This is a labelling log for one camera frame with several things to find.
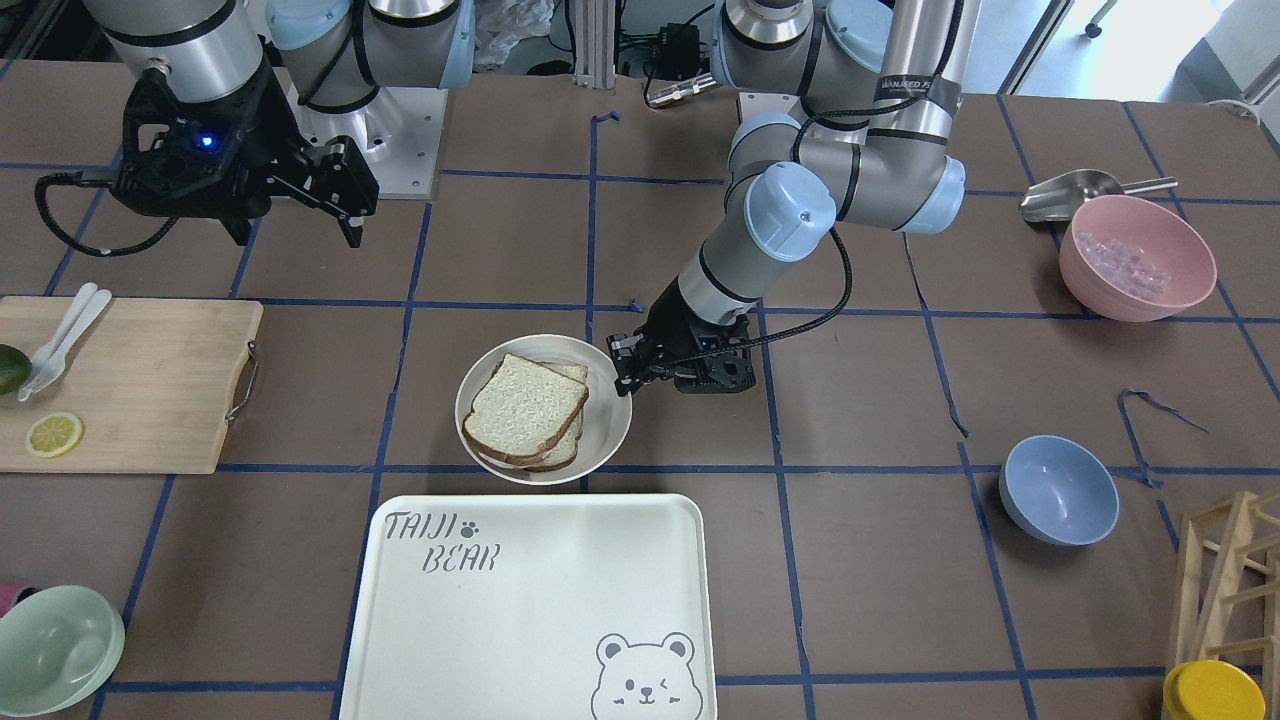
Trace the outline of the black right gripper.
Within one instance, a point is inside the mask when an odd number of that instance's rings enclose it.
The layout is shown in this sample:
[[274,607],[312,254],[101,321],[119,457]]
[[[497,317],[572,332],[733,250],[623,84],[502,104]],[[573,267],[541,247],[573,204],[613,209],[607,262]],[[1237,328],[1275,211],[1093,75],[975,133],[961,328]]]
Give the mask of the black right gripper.
[[271,67],[230,94],[180,101],[147,69],[125,102],[122,163],[113,197],[143,217],[219,222],[243,246],[271,196],[334,218],[358,249],[376,213],[379,183],[349,136],[301,146],[301,133]]

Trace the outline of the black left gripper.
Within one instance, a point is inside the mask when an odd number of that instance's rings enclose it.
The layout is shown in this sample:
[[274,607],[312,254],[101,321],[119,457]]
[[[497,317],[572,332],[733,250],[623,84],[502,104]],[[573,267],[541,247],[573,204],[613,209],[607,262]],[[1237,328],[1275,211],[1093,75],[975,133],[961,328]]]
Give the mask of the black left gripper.
[[664,288],[636,334],[609,334],[605,348],[614,364],[618,397],[635,395],[655,380],[672,380],[680,393],[741,393],[756,375],[748,348],[749,322],[728,325],[703,320],[685,301],[677,281]]

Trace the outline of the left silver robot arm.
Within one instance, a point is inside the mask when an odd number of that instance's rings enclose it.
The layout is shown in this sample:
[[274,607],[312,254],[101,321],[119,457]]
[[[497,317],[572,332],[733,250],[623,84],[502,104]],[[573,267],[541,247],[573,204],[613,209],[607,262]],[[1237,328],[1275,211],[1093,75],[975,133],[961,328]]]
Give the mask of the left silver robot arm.
[[749,313],[841,222],[937,233],[966,172],[948,152],[978,1],[718,1],[714,81],[786,94],[745,118],[727,158],[724,218],[630,334],[608,350],[614,388],[754,386]]

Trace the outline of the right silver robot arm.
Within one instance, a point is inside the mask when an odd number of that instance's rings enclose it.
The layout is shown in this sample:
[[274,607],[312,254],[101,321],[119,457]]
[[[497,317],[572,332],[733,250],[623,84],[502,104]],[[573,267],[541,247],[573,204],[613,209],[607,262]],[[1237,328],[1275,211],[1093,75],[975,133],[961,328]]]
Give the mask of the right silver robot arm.
[[134,73],[111,196],[165,228],[220,223],[244,245],[275,197],[333,217],[358,247],[372,164],[410,151],[390,88],[461,88],[471,1],[90,1]]

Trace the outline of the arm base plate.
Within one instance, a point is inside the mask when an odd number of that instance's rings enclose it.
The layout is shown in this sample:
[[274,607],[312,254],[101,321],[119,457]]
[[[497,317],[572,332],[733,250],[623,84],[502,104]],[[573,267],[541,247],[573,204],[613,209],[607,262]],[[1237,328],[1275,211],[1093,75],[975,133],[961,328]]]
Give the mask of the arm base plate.
[[751,131],[762,126],[787,126],[799,131],[810,117],[805,97],[796,94],[739,92],[739,128]]
[[381,88],[365,108],[344,114],[293,106],[302,135],[315,143],[346,135],[362,145],[381,199],[429,200],[451,92]]

